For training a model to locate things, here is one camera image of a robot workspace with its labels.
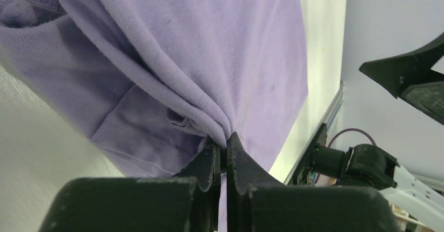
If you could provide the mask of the purple t shirt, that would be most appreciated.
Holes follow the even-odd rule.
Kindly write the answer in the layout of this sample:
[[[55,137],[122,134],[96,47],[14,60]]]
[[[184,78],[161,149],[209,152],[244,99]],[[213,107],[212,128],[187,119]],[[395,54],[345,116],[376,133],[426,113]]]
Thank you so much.
[[[300,0],[1,0],[1,47],[131,176],[234,132],[269,170],[308,93]]]

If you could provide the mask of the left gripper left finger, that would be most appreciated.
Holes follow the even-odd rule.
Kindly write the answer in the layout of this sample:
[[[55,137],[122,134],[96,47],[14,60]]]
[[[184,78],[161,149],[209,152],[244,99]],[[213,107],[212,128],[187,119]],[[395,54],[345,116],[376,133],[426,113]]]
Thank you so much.
[[[40,231],[216,231],[220,190],[220,147],[207,138],[171,178],[69,181]]]

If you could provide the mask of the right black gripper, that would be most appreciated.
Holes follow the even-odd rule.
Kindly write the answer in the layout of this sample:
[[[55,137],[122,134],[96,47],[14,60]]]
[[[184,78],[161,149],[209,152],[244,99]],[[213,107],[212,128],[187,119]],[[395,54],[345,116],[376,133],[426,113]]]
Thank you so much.
[[[363,63],[359,71],[443,125],[443,81],[417,84],[443,57],[443,34],[414,51]]]

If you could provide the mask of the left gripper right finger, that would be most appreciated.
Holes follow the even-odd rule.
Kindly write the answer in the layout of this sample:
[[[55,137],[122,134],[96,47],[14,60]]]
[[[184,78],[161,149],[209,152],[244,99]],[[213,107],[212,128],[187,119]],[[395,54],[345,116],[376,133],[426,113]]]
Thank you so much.
[[[399,231],[388,201],[361,186],[287,186],[227,142],[228,231]]]

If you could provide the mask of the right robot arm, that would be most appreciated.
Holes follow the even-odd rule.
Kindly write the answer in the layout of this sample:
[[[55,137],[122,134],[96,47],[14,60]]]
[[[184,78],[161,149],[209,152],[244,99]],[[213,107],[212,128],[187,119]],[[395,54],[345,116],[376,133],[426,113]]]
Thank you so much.
[[[443,57],[443,36],[398,56],[363,63],[359,70],[395,98],[443,123],[443,74],[432,67]],[[434,231],[443,231],[443,196],[414,177],[374,141],[347,152],[316,145],[314,172],[340,183],[372,187],[389,203]]]

